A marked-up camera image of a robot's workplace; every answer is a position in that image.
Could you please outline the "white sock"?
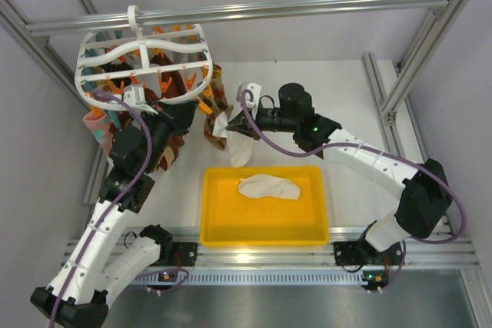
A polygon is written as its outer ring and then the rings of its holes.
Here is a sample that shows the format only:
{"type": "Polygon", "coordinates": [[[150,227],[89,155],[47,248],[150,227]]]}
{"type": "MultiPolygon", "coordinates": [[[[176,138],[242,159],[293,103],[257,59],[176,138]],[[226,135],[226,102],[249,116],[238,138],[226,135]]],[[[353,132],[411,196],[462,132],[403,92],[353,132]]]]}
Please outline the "white sock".
{"type": "Polygon", "coordinates": [[[232,167],[244,167],[253,154],[253,141],[237,132],[228,131],[228,116],[220,113],[214,120],[212,136],[225,143],[232,167]]]}
{"type": "Polygon", "coordinates": [[[298,200],[301,189],[294,182],[267,174],[245,178],[238,185],[240,194],[251,199],[273,197],[281,200],[298,200]]]}

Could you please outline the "white sock hanger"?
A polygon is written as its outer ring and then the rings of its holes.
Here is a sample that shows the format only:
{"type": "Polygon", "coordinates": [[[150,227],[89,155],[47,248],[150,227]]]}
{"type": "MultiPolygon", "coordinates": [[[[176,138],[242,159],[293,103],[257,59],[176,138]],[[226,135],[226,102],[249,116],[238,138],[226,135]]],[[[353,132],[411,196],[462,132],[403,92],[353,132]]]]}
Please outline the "white sock hanger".
{"type": "Polygon", "coordinates": [[[90,105],[109,111],[120,111],[122,106],[108,98],[97,98],[92,89],[108,89],[109,94],[123,100],[124,88],[142,84],[145,91],[156,89],[156,94],[166,104],[180,104],[201,96],[213,96],[209,83],[213,61],[204,31],[199,24],[175,25],[153,28],[131,26],[116,29],[112,37],[103,31],[89,32],[81,41],[75,72],[75,88],[90,105]],[[155,54],[166,54],[172,65],[159,66],[150,60],[155,54]],[[161,73],[179,71],[187,93],[176,98],[162,98],[161,89],[167,85],[161,73]]]}

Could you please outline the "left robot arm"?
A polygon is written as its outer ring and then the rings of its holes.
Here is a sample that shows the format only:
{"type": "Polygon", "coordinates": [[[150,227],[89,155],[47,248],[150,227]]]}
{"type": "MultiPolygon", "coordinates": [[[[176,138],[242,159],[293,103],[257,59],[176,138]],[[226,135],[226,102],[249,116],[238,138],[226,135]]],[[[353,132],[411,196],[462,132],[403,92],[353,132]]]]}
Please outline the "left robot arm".
{"type": "Polygon", "coordinates": [[[112,138],[113,168],[105,178],[92,216],[69,258],[31,303],[49,325],[100,327],[119,294],[147,267],[179,265],[172,234],[149,225],[124,253],[108,262],[121,235],[151,193],[156,170],[171,140],[188,133],[197,102],[158,102],[156,113],[137,114],[138,125],[117,130],[112,138]]]}

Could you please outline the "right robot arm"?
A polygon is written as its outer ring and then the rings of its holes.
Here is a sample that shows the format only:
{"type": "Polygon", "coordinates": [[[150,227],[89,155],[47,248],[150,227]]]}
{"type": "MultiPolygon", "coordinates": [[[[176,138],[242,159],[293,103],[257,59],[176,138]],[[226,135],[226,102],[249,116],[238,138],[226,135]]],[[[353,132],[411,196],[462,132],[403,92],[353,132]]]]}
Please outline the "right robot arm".
{"type": "Polygon", "coordinates": [[[423,164],[373,147],[336,121],[318,114],[311,95],[297,83],[281,86],[279,105],[261,103],[261,87],[245,84],[238,89],[240,112],[227,131],[263,140],[290,157],[317,156],[373,181],[397,200],[388,215],[369,224],[352,251],[354,263],[378,263],[392,246],[413,238],[426,243],[453,201],[442,165],[428,159],[423,164]]]}

